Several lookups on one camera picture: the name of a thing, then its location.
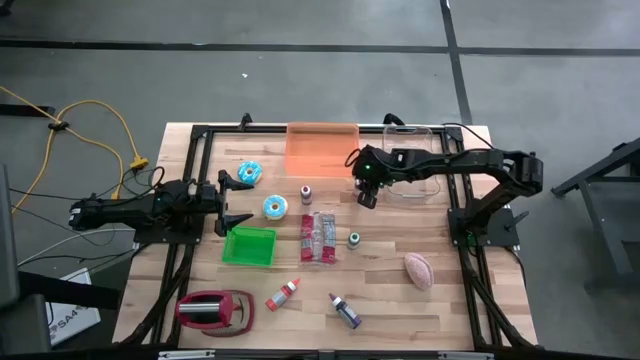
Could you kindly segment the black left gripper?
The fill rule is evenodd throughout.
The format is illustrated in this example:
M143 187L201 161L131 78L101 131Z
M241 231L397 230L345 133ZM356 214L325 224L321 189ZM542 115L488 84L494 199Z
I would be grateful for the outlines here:
M234 180L226 170L218 172L218 184L209 181L197 182L191 179L190 185L195 185L195 193L188 201L189 215L217 214L214 223L214 233L226 237L227 232L240 223L253 217L253 214L228 215L226 202L227 191L243 191L253 189L254 186Z

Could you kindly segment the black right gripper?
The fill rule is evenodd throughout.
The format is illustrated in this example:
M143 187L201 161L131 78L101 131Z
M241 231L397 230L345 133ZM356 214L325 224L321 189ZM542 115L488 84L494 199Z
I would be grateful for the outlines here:
M371 145L364 146L351 158L352 175L360 181L357 203L368 209L377 204L378 189L394 184L394 160L390 153Z

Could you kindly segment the blue frosted donut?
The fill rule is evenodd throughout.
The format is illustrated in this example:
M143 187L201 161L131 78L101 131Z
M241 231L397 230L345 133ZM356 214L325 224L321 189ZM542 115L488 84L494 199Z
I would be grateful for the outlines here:
M263 168L256 161L246 161L238 166L237 175L242 183L255 185L262 178Z
M268 220L280 220L287 211L288 202L280 195L270 195L263 202L263 214Z

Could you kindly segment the orange dropper bottle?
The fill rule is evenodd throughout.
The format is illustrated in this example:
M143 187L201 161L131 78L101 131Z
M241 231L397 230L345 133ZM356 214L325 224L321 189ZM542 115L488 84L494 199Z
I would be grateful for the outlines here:
M265 305L271 311L278 310L297 290L300 279L297 278L284 284L276 293L274 293Z

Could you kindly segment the purple dropper bottle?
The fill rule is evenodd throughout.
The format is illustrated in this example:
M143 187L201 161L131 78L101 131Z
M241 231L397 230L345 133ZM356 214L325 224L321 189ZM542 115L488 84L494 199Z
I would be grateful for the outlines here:
M347 304L346 301L332 293L329 294L329 297L333 308L351 329L356 329L361 325L359 315Z

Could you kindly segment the green plastic basket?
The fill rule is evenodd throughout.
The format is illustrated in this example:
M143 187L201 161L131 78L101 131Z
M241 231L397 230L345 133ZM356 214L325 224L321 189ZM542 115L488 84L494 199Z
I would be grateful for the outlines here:
M269 267L274 261L277 231L236 226L226 236L222 261L243 266Z

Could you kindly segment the orange translucent plastic bin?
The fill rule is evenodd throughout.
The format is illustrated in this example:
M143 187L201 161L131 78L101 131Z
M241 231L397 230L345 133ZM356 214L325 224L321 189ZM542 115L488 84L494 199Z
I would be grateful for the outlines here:
M347 123L289 123L285 170L289 176L350 177L347 157L360 146L359 127Z

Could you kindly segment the clear plastic bin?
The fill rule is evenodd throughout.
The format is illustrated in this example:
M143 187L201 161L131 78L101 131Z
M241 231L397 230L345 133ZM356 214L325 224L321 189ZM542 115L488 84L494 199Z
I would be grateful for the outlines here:
M437 139L428 127L388 125L383 131L382 147L385 152L394 148L433 150L433 140ZM436 177L413 183L400 182L386 187L385 200L393 203L423 204L437 195L441 188Z

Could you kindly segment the black flat beam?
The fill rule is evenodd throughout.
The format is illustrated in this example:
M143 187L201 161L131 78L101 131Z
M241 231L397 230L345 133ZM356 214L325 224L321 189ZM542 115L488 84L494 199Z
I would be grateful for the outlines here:
M18 272L20 295L39 294L51 303L80 305L88 308L117 310L121 292L96 285L75 283L43 275Z

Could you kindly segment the white labelled box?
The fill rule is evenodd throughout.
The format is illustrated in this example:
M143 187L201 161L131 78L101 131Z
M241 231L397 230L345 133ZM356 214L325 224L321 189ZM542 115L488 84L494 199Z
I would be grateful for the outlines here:
M51 346L56 346L101 322L97 308L46 302L45 310Z

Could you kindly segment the dark metal stand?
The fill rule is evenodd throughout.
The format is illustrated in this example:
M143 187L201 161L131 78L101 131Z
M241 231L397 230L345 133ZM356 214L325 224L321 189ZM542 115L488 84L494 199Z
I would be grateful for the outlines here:
M590 167L551 189L561 198L578 190L595 234L609 252L615 272L585 283L585 290L638 290L640 269L627 248L640 248L640 137L614 147Z

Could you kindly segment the black flat floor strip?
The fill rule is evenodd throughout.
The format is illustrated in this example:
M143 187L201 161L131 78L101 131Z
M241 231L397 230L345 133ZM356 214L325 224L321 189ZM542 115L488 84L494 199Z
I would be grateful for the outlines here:
M55 108L50 106L0 104L0 116L47 118L54 115Z

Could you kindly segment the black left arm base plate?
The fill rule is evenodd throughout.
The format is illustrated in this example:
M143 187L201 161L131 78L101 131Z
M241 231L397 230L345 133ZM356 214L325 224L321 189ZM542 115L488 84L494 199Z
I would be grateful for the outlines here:
M203 229L203 218L172 228L162 225L140 227L135 229L134 241L140 244L195 245L200 242Z

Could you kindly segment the black aluminium table frame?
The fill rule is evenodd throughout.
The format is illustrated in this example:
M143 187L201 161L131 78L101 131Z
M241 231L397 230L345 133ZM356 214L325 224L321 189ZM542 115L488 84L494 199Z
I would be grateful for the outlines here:
M209 176L220 170L235 171L246 160L264 170L252 190L228 196L233 213L251 213L251 226L263 227L264 200L272 194L285 197L287 215L272 223L277 231L273 264L269 267L229 265L222 261L224 241L207 220L196 247L188 283L190 291L243 290L256 301L255 322L243 335L214 338L184 329L179 343L185 348L278 348L358 350L467 350L473 345L469 310L459 254L449 237L447 212L462 205L468 194L482 196L492 178L473 175L458 179L457 196L449 195L444 178L440 192L423 204L393 203L381 194L375 209L360 206L348 178L289 176L284 168L285 127L252 125L245 132L228 125L213 134ZM299 191L313 191L311 209L333 213L337 230L337 260L332 265L300 261L300 223L306 213ZM356 232L356 249L347 246ZM410 279L404 256L422 255L432 266L434 285L423 291ZM265 302L284 284L299 278L297 290L276 311ZM331 304L339 296L359 315L361 325L351 329Z

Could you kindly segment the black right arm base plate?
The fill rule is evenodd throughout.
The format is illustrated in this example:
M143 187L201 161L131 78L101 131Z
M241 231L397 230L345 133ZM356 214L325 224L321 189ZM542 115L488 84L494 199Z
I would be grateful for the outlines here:
M515 247L519 249L520 239L517 224L529 215L528 211L515 216L510 208L504 207L494 213L487 226L480 230L464 227L463 209L450 209L447 213L451 242L456 247Z

